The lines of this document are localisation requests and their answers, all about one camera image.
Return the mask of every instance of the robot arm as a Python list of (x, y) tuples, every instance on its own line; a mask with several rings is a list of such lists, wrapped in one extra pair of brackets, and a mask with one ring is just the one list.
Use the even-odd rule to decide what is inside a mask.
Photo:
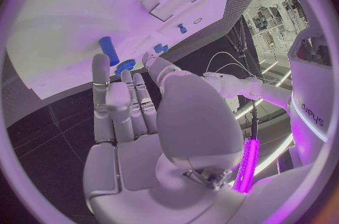
[(203, 74), (203, 77), (223, 98), (242, 95), (251, 100), (262, 99), (285, 109), (286, 112), (290, 114), (292, 92), (287, 89), (271, 84), (263, 84), (261, 80), (254, 77), (238, 79), (233, 75), (213, 72), (207, 72)]

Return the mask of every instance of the blue object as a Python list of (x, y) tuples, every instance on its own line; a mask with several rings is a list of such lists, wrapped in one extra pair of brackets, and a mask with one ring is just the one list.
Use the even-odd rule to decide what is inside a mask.
[(181, 33), (186, 33), (186, 32), (187, 32), (187, 29), (182, 25), (182, 23), (180, 23), (180, 24), (178, 25), (178, 27), (180, 28), (180, 32), (181, 32)]
[(168, 52), (168, 45), (162, 46), (162, 44), (158, 44), (157, 46), (154, 47), (154, 51), (156, 53), (160, 53), (161, 51), (166, 53), (166, 52)]
[(116, 67), (116, 71), (114, 72), (117, 77), (120, 77), (123, 70), (132, 70), (136, 65), (136, 61), (134, 59), (126, 60)]
[(119, 64), (120, 60), (116, 51), (114, 49), (113, 43), (110, 37), (103, 37), (99, 40), (102, 52), (105, 53), (110, 58), (110, 66), (115, 66)]

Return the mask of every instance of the purple light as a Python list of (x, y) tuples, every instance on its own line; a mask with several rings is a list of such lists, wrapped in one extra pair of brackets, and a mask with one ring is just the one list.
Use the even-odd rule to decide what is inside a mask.
[(257, 165), (259, 146), (259, 140), (245, 140), (244, 155), (233, 186), (240, 193), (248, 193), (250, 190)]

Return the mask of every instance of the circular hole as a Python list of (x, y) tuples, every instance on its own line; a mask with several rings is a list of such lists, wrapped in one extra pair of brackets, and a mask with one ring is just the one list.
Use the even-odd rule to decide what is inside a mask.
[(197, 24), (197, 23), (199, 23), (199, 22), (201, 22), (201, 21), (202, 21), (202, 18), (196, 19), (196, 20), (194, 21), (194, 24)]

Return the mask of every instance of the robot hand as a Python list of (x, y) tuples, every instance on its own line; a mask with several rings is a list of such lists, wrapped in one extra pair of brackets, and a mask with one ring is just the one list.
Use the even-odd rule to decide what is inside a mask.
[(238, 79), (233, 75), (207, 72), (203, 78), (212, 85), (223, 98), (233, 98), (243, 95), (251, 100), (258, 100), (260, 86), (263, 82), (254, 77)]

